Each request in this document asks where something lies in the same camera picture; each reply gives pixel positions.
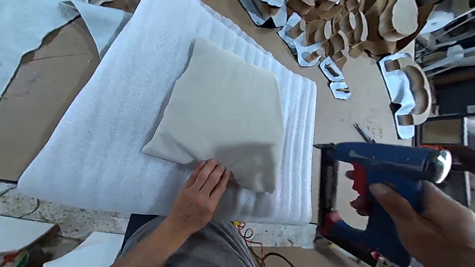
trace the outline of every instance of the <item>white foam board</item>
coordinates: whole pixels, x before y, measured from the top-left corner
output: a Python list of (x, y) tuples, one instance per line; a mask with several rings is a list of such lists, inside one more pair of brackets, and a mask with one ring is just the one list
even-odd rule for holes
[(284, 111), (276, 191), (227, 190), (217, 219), (308, 223), (315, 82), (286, 69), (231, 20), (198, 0), (141, 1), (21, 176), (19, 190), (75, 207), (168, 215), (192, 169), (141, 149), (160, 123), (197, 37), (274, 72)]

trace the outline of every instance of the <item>paper scrap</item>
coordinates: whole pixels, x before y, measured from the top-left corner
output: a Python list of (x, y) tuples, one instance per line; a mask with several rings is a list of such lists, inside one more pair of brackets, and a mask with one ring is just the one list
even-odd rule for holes
[(394, 113), (394, 122), (401, 139), (409, 139), (414, 136), (414, 125), (399, 125), (398, 116), (410, 114), (412, 109), (416, 106), (416, 102), (414, 101), (414, 96), (410, 90), (409, 79), (404, 71), (398, 69), (388, 72), (385, 63), (397, 58), (410, 56), (411, 55), (408, 53), (394, 54), (378, 61), (391, 102), (400, 104), (400, 108)]
[(294, 40), (294, 46), (297, 51), (297, 61), (303, 67), (311, 67), (317, 64), (318, 60), (321, 56), (317, 56), (311, 62), (308, 62), (306, 58), (310, 56), (312, 52), (317, 51), (319, 48), (322, 48), (322, 43), (316, 43), (309, 45), (307, 47), (303, 46), (305, 39), (305, 32), (301, 33), (297, 38)]
[(91, 5), (78, 0), (66, 0), (62, 4), (81, 14), (101, 59), (132, 17), (132, 13), (120, 9)]
[(273, 21), (275, 27), (281, 27), (281, 26), (285, 25), (285, 23), (287, 22), (287, 7), (285, 6), (285, 4), (282, 3), (281, 6), (274, 5), (274, 2), (276, 4), (281, 4), (281, 2), (283, 2), (283, 1), (280, 1), (280, 0), (265, 0), (264, 1), (264, 2), (269, 3), (270, 5), (280, 7), (279, 11), (273, 17), (270, 17), (270, 18), (263, 18), (262, 17), (262, 15), (260, 14), (257, 7), (254, 5), (253, 0), (239, 0), (239, 2), (241, 2), (242, 6), (247, 11), (247, 13), (251, 17), (251, 19), (258, 26), (261, 26), (262, 24), (264, 24), (269, 19), (271, 19)]
[(326, 57), (319, 65), (325, 77), (332, 82), (340, 82), (344, 79), (342, 71), (338, 68), (331, 57)]
[(276, 7), (281, 7), (285, 4), (285, 0), (261, 0), (263, 2), (266, 2), (267, 4), (271, 6), (276, 6)]
[(352, 95), (345, 82), (332, 82), (330, 83), (330, 89), (336, 99), (348, 99)]
[(280, 38), (282, 38), (282, 40), (284, 40), (284, 42), (287, 43), (287, 45), (290, 48), (290, 51), (294, 55), (297, 54), (297, 50), (296, 50), (295, 44), (294, 44), (294, 39), (290, 36), (287, 36), (285, 33), (288, 30), (290, 30), (293, 26), (297, 25), (297, 23), (299, 23), (301, 19), (302, 18), (297, 14), (297, 12), (292, 13), (289, 20), (285, 24), (285, 26), (282, 29), (280, 29), (280, 31), (277, 32), (277, 34), (280, 36)]

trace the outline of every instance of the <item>floor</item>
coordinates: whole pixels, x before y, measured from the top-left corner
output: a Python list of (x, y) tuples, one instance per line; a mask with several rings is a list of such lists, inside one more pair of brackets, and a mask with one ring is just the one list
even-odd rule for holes
[[(124, 234), (129, 214), (73, 208), (59, 203), (21, 195), (14, 184), (0, 182), (0, 215), (60, 225), (66, 238), (84, 240), (93, 231)], [(248, 223), (253, 230), (252, 241), (266, 247), (313, 248), (315, 225), (287, 226)]]

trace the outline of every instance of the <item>blue glue gun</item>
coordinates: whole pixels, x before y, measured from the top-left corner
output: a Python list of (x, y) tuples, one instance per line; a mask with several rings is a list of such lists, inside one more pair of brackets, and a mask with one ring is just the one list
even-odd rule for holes
[[(380, 143), (348, 142), (316, 145), (322, 149), (319, 231), (324, 236), (347, 239), (381, 253), (398, 266), (408, 266), (410, 255), (399, 240), (394, 222), (369, 192), (372, 183), (384, 183), (407, 199), (420, 213), (421, 181), (435, 183), (447, 176), (452, 158), (447, 150)], [(353, 189), (364, 199), (369, 212), (365, 230), (346, 224), (333, 210), (338, 181), (338, 161), (354, 167)]]

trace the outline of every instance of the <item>table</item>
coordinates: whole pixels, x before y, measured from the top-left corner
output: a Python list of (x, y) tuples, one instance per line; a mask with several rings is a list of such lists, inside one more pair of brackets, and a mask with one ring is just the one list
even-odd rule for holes
[[(126, 0), (113, 5), (127, 9)], [(390, 111), (390, 99), (374, 59), (362, 55), (349, 58), (343, 68), (351, 89), (349, 100), (334, 99), (328, 81), (318, 66), (300, 67), (278, 29), (258, 28), (238, 0), (203, 0), (224, 17), (233, 20), (250, 37), (284, 66), (317, 84), (317, 106), (313, 143), (362, 142), (353, 128), (359, 122), (379, 143), (411, 145), (398, 140)], [(413, 51), (413, 44), (407, 51)], [(40, 49), (23, 57), (21, 66), (0, 101), (0, 179), (17, 181), (24, 169), (54, 131), (77, 93), (99, 63), (94, 41), (81, 18), (50, 33)], [(312, 168), (312, 222), (318, 215), (320, 152), (314, 149)], [(343, 173), (339, 178), (337, 206), (350, 225), (362, 228), (366, 220), (348, 202), (356, 198), (352, 182)]]

